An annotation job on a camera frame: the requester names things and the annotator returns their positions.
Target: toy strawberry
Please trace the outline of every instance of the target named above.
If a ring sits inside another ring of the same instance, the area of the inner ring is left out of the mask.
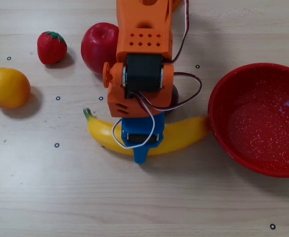
[[[61,61],[67,52],[67,45],[62,36],[56,32],[42,33],[38,38],[38,56],[43,64]]]

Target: black wire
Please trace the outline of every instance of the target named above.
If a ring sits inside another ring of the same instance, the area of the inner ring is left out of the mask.
[[[202,87],[203,87],[203,83],[202,83],[202,81],[199,79],[199,77],[197,77],[197,76],[195,76],[194,74],[191,74],[191,73],[183,73],[183,72],[176,72],[176,73],[174,73],[174,76],[187,76],[187,77],[192,77],[192,78],[194,78],[194,79],[197,80],[197,81],[199,82],[199,84],[200,84],[199,90],[198,90],[193,96],[191,96],[190,98],[188,98],[187,100],[184,100],[183,102],[180,102],[180,103],[178,103],[178,104],[175,105],[175,106],[168,106],[168,107],[158,107],[158,106],[155,106],[155,105],[151,104],[151,102],[150,102],[147,98],[145,98],[144,96],[142,96],[140,93],[137,93],[137,92],[135,92],[135,93],[136,93],[139,97],[141,97],[149,106],[151,106],[151,107],[154,108],[154,109],[158,109],[158,110],[169,110],[169,109],[173,109],[173,108],[175,109],[176,107],[181,106],[181,105],[187,103],[188,101],[191,101],[192,99],[194,99],[196,96],[199,95],[199,93],[201,92]]]

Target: plastic fruit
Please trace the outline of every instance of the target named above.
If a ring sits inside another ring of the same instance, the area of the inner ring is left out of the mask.
[[[116,62],[119,28],[110,23],[98,23],[85,33],[81,54],[85,64],[95,74],[102,75],[104,63],[112,67]]]
[[[43,64],[49,65],[61,61],[67,52],[67,45],[56,32],[43,32],[37,42],[38,56]]]
[[[15,109],[30,97],[30,83],[20,71],[0,68],[0,108]]]
[[[99,144],[114,152],[133,155],[133,150],[123,149],[115,142],[111,135],[113,127],[111,123],[94,118],[89,109],[85,109],[84,114],[88,121],[89,132]],[[196,117],[166,125],[164,140],[157,148],[150,149],[148,155],[157,156],[183,149],[203,139],[209,131],[207,117]],[[115,136],[123,143],[121,126],[116,127]]]

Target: green strawberry leaf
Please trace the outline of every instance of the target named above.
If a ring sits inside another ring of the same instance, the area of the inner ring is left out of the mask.
[[[52,38],[52,39],[58,38],[60,43],[61,43],[61,42],[64,42],[64,43],[65,43],[65,40],[63,39],[62,36],[60,36],[59,33],[56,33],[56,32],[53,32],[53,31],[47,31],[45,34],[46,34],[46,35],[51,35],[51,38]]]

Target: yellow citrus fruit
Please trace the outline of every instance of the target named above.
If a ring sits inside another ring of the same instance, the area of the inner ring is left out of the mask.
[[[0,108],[15,109],[30,97],[30,83],[20,71],[0,68]]]

